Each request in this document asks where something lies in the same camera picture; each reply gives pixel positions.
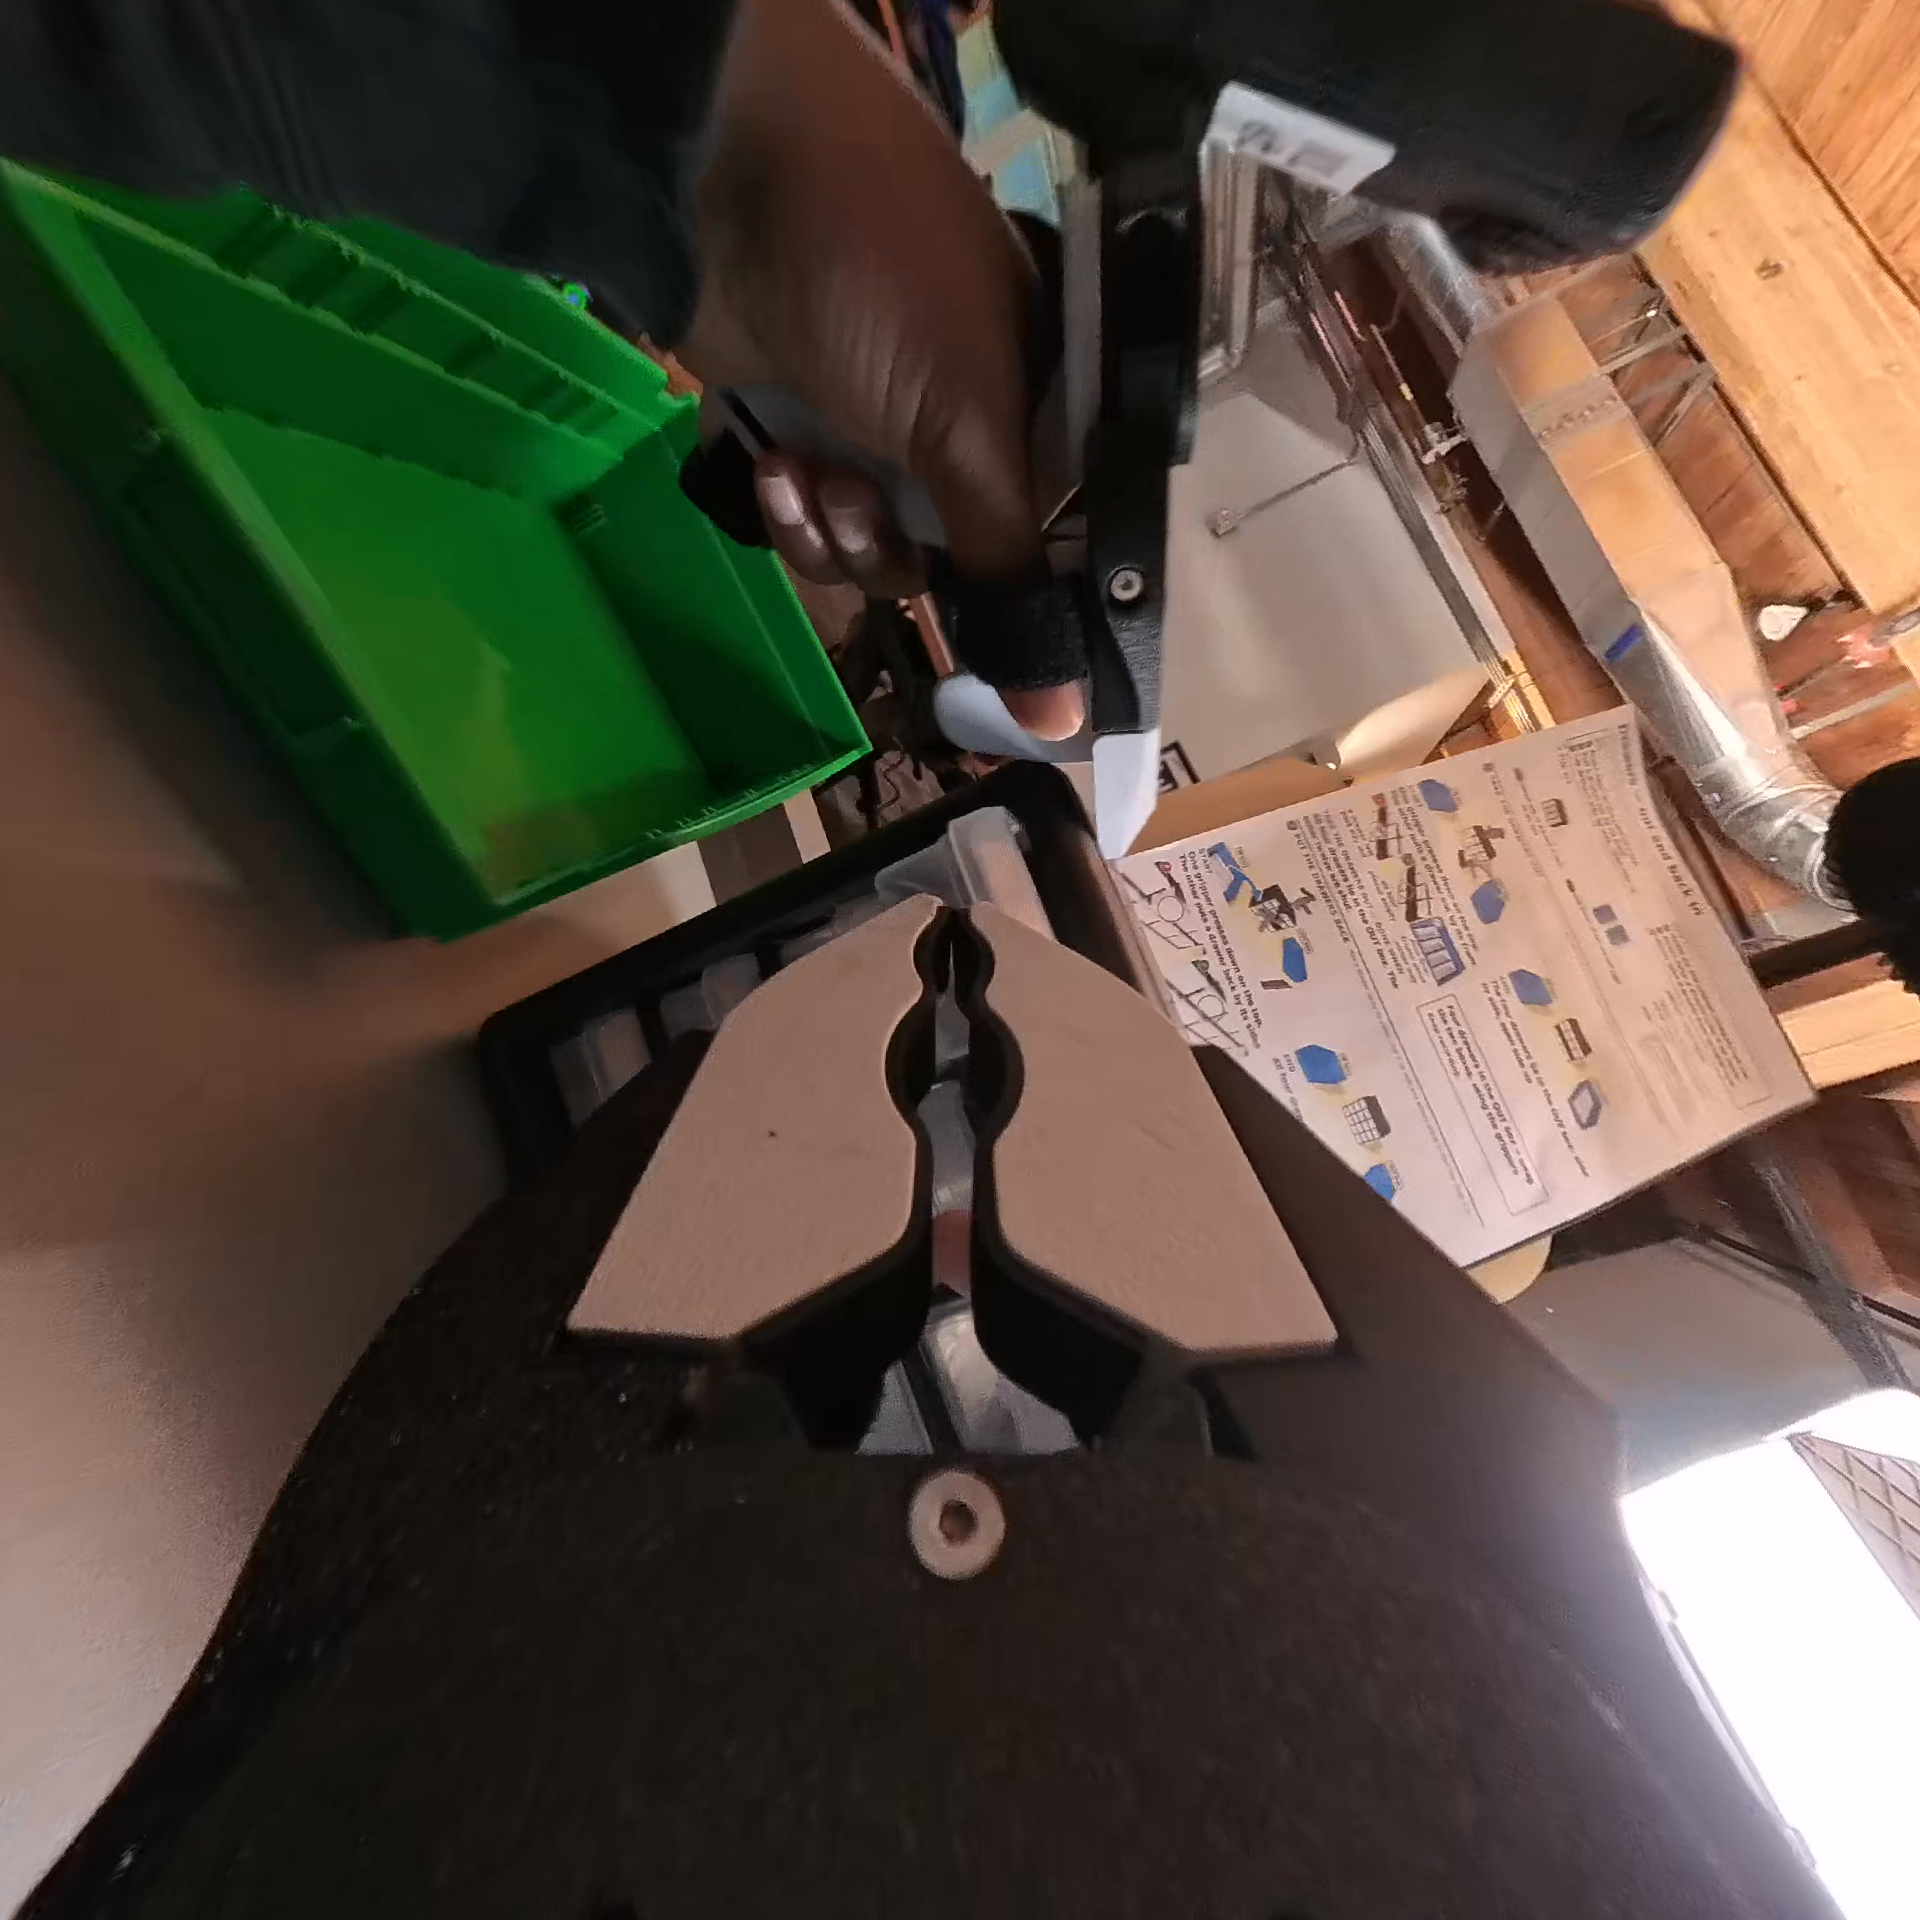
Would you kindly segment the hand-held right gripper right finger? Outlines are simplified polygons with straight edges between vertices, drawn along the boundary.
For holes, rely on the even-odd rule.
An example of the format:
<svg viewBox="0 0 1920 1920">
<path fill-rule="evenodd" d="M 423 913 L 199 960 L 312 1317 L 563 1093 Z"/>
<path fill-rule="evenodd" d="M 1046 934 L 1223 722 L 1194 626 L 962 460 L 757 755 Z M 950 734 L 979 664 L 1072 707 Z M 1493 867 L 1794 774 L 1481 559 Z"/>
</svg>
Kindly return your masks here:
<svg viewBox="0 0 1920 1920">
<path fill-rule="evenodd" d="M 1336 1311 L 1161 1004 L 970 907 L 962 1012 L 970 1327 L 1006 1378 L 1098 1447 L 1165 1384 L 1336 1350 Z"/>
</svg>

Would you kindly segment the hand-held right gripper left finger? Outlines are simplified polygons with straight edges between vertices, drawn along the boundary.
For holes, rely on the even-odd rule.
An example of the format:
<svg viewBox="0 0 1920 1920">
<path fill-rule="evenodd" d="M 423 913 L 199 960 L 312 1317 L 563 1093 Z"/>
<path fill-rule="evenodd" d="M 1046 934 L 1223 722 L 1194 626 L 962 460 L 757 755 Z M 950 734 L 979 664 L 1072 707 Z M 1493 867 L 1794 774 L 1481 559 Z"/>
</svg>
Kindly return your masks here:
<svg viewBox="0 0 1920 1920">
<path fill-rule="evenodd" d="M 864 1440 L 934 1306 L 942 950 L 950 907 L 899 898 L 710 1031 L 567 1333 L 770 1378 L 804 1440 Z"/>
</svg>

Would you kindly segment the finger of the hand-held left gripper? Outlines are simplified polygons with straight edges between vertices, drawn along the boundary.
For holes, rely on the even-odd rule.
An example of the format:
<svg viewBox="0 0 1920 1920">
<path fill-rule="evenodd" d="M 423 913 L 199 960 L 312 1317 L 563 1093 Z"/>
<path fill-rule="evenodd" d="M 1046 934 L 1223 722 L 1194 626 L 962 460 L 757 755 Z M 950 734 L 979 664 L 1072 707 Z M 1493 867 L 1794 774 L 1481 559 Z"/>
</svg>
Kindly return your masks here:
<svg viewBox="0 0 1920 1920">
<path fill-rule="evenodd" d="M 1199 283 L 1112 277 L 1091 415 L 1091 824 L 1125 853 L 1161 807 L 1169 475 L 1199 422 Z"/>
</svg>

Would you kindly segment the black drawer cabinet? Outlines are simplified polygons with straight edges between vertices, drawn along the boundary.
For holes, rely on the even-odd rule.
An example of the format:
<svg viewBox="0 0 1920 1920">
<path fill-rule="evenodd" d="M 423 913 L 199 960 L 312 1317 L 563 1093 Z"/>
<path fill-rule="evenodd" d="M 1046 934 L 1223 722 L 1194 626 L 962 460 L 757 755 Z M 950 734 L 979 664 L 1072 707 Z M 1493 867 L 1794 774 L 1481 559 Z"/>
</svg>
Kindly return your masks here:
<svg viewBox="0 0 1920 1920">
<path fill-rule="evenodd" d="M 981 783 L 962 783 L 956 795 L 885 824 L 875 835 L 847 835 L 846 842 L 820 842 L 837 817 L 812 799 L 782 807 L 799 824 L 757 817 L 747 826 L 723 826 L 699 842 L 699 867 L 710 884 L 710 913 L 657 934 L 480 1029 L 476 1059 L 480 1085 L 505 1148 L 515 1180 L 547 1176 L 567 1144 L 581 1139 L 563 1120 L 563 1093 L 553 1072 L 553 1051 L 567 1043 L 592 1018 L 620 1004 L 657 1000 L 684 988 L 708 960 L 752 956 L 778 937 L 792 937 L 812 920 L 825 920 L 832 907 L 873 896 L 875 870 L 937 842 L 962 812 L 1006 807 L 1020 824 L 1025 867 L 1035 877 L 1045 913 L 1063 950 L 1098 960 L 1125 976 L 1136 992 L 1169 1012 L 1169 992 L 1150 960 L 1150 937 L 1136 917 L 1119 907 L 1112 870 L 1091 852 L 1091 826 L 1081 799 L 1072 799 L 1063 774 L 1008 767 Z M 929 1213 L 929 1311 L 934 1330 L 956 1330 L 964 1311 L 956 1306 L 964 1287 L 964 1213 L 970 1213 L 970 1116 L 964 1116 L 964 1020 L 956 992 L 942 988 L 937 1018 L 929 1018 L 922 1054 L 909 1072 L 922 1093 L 909 1109 L 913 1139 L 913 1180 Z M 962 1359 L 929 1333 L 885 1373 L 873 1423 L 858 1450 L 875 1459 L 929 1459 L 956 1447 L 962 1408 Z"/>
</svg>

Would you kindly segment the green plastic bin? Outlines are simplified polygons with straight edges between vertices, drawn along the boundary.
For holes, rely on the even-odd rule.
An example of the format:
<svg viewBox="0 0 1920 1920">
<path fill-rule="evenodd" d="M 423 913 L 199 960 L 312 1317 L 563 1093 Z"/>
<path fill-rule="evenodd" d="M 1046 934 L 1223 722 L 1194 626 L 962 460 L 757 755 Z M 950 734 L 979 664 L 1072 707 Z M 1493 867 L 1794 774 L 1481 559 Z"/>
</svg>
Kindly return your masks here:
<svg viewBox="0 0 1920 1920">
<path fill-rule="evenodd" d="M 677 490 L 694 395 L 581 286 L 15 162 L 0 236 L 25 422 L 404 934 L 873 749 L 778 559 Z"/>
</svg>

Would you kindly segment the person's left hand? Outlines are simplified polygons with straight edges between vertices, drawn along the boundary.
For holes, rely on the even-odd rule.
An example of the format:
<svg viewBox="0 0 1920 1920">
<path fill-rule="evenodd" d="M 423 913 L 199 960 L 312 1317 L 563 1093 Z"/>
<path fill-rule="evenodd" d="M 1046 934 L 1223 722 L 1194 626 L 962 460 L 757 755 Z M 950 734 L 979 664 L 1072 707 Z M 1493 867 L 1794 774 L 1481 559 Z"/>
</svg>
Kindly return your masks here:
<svg viewBox="0 0 1920 1920">
<path fill-rule="evenodd" d="M 950 123 L 847 5 L 732 10 L 694 178 L 699 296 L 674 361 L 782 389 L 929 488 L 950 570 L 1045 576 L 1025 344 L 1035 273 Z"/>
</svg>

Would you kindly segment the rows of fitted clear drawers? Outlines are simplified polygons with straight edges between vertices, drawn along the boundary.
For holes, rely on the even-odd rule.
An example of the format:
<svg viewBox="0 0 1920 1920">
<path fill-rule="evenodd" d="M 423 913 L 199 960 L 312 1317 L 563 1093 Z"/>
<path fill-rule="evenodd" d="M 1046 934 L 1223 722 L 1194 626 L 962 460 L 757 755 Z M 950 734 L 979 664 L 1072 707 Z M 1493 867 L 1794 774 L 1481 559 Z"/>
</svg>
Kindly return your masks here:
<svg viewBox="0 0 1920 1920">
<path fill-rule="evenodd" d="M 716 1031 L 766 976 L 875 920 L 887 898 L 858 896 L 752 956 L 708 960 L 684 988 L 592 1018 L 553 1051 L 563 1120 L 581 1129 L 614 1093 L 624 1093 L 668 1043 Z"/>
</svg>

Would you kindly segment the wooden display board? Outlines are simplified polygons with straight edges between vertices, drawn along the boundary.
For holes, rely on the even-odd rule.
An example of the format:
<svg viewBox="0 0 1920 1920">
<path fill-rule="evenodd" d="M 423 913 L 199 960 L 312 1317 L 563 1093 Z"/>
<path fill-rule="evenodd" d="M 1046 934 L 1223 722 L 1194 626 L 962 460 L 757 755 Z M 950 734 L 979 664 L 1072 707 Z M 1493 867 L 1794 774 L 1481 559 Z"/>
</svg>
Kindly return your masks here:
<svg viewBox="0 0 1920 1920">
<path fill-rule="evenodd" d="M 1470 687 L 1463 669 L 1413 696 L 1387 699 L 1376 712 L 1387 722 L 1387 767 L 1413 767 L 1417 764 L 1413 749 L 1433 743 L 1481 699 L 1483 696 L 1481 687 Z M 1204 826 L 1236 826 L 1246 817 L 1308 807 L 1338 788 L 1348 788 L 1338 767 L 1272 749 L 1246 767 L 1165 788 L 1129 852 L 1176 842 Z M 1543 1263 L 1551 1263 L 1551 1236 L 1535 1236 L 1503 1257 L 1470 1263 L 1470 1277 L 1481 1282 L 1491 1300 L 1517 1300 L 1543 1277 Z"/>
</svg>

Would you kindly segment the printed instruction sheet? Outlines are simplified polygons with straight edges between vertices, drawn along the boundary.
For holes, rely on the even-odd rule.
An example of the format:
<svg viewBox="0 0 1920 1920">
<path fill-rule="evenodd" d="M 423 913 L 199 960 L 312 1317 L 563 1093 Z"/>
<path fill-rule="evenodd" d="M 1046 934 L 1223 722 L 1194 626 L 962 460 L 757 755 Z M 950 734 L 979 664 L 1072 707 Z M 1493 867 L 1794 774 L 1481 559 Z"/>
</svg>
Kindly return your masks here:
<svg viewBox="0 0 1920 1920">
<path fill-rule="evenodd" d="M 1475 1269 L 1817 1105 L 1627 707 L 1112 860 L 1184 1043 Z"/>
</svg>

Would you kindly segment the person's dark clothing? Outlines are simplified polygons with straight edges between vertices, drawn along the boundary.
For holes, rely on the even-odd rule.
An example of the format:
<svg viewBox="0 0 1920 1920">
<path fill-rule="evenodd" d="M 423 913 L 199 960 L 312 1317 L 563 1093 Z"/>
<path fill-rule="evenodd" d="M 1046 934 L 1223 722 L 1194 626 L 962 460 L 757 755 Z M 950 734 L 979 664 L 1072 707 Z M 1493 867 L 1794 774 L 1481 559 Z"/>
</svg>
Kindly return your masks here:
<svg viewBox="0 0 1920 1920">
<path fill-rule="evenodd" d="M 728 40 L 732 5 L 650 0 L 3 0 L 0 151 L 384 221 L 674 344 Z"/>
</svg>

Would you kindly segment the silver air duct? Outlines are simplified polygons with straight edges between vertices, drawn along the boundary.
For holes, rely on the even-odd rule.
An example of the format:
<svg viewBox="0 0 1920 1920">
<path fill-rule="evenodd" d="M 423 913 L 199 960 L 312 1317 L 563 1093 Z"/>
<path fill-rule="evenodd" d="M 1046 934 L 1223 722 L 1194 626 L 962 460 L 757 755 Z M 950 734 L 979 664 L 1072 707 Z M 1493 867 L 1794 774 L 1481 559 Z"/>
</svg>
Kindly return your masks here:
<svg viewBox="0 0 1920 1920">
<path fill-rule="evenodd" d="M 1636 707 L 1718 835 L 1848 917 L 1824 860 L 1840 795 L 1785 734 L 1730 570 L 1567 308 L 1481 308 L 1452 415 L 1585 651 Z"/>
</svg>

